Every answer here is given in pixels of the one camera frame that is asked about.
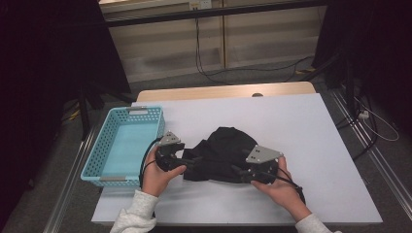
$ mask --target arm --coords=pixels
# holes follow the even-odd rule
[[[154,147],[148,154],[145,164],[155,161]],[[135,191],[133,201],[128,209],[120,211],[111,233],[140,233],[148,232],[155,227],[153,217],[158,197],[167,187],[170,180],[185,172],[186,166],[180,166],[172,171],[164,172],[155,162],[149,164],[145,170],[142,191]]]
[[[291,173],[288,171],[286,158],[279,158],[279,168],[285,171],[289,177]],[[281,171],[278,172],[279,177],[287,179],[288,177]],[[306,207],[306,205],[300,200],[294,187],[280,180],[276,180],[273,184],[267,185],[252,181],[252,185],[255,186],[261,192],[267,194],[275,203],[285,208],[294,220],[297,222],[296,229],[299,233],[306,232],[320,232],[329,233],[330,231],[325,225]]]

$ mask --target hand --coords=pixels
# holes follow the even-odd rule
[[[155,161],[155,152],[158,146],[155,146],[148,154],[145,164]],[[152,196],[158,197],[167,187],[169,182],[186,171],[186,166],[179,166],[171,171],[164,172],[155,162],[152,162],[146,167],[142,191]]]
[[[279,168],[285,171],[291,178],[292,175],[288,171],[286,158],[284,156],[278,159]],[[278,177],[288,179],[288,176],[281,170],[278,170]],[[285,208],[291,213],[296,222],[309,216],[311,212],[306,205],[300,200],[299,194],[290,184],[277,179],[273,184],[267,185],[264,183],[252,181],[251,184],[261,192],[267,194],[275,203]]]

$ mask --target white sleeve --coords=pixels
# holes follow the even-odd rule
[[[156,224],[153,212],[157,202],[157,197],[136,190],[131,206],[120,211],[110,232],[141,233],[152,230]]]
[[[296,224],[296,229],[299,233],[331,233],[314,214],[299,221]]]

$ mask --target teal basket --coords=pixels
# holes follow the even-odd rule
[[[163,132],[161,107],[110,110],[82,171],[82,180],[97,186],[139,185],[146,149]]]

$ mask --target white table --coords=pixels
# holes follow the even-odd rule
[[[282,151],[307,205],[326,224],[382,222],[319,94],[139,102],[161,105],[166,130],[195,147],[219,126]],[[105,187],[92,221],[113,224],[134,188]],[[292,217],[250,184],[173,180],[160,196],[158,225],[291,225]]]

